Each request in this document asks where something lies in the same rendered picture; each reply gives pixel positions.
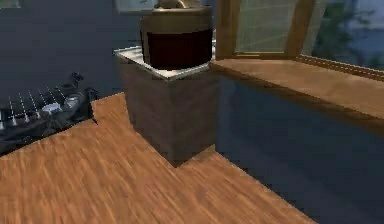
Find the pale framed wall picture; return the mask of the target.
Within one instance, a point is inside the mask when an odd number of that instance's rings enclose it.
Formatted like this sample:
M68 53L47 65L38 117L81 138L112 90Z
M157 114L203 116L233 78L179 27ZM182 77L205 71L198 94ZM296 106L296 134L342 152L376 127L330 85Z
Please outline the pale framed wall picture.
M19 0L0 0L0 9L19 8Z
M121 13L136 13L152 10L158 0L115 0L115 6Z

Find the brown and gold lamp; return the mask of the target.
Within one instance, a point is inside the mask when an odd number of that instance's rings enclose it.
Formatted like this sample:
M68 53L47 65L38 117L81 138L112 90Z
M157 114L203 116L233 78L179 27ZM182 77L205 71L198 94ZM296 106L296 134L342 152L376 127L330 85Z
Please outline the brown and gold lamp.
M153 68L179 70L212 58L212 7L201 0L158 0L140 20L143 60Z

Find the wooden framed window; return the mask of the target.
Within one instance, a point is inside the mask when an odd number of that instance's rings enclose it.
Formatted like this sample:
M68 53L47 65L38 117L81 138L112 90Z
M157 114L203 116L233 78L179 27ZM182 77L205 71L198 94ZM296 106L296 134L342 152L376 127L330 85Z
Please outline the wooden framed window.
M384 72L301 53L316 0L298 0L281 52L237 52L242 0L218 0L211 69L354 120L384 120Z

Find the brown wooden pedestal cabinet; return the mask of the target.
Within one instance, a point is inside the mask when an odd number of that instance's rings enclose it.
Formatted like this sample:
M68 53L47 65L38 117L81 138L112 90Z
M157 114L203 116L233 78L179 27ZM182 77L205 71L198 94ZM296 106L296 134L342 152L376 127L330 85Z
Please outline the brown wooden pedestal cabinet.
M219 78L207 63L158 70L143 61L139 46L117 49L114 56L134 130L172 166L215 144Z

